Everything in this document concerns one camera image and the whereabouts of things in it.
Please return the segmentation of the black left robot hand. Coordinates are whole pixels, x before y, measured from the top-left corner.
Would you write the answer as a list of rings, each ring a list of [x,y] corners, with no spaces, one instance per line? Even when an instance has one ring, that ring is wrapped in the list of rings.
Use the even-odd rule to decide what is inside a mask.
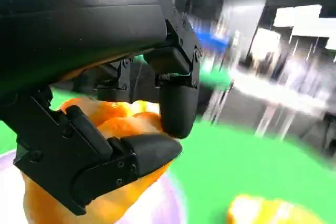
[[[143,55],[160,89],[163,133],[104,138],[76,106],[50,108],[50,85],[98,67],[103,101],[125,101]],[[201,47],[172,0],[1,0],[1,120],[14,165],[77,216],[97,197],[168,164],[195,120]]]

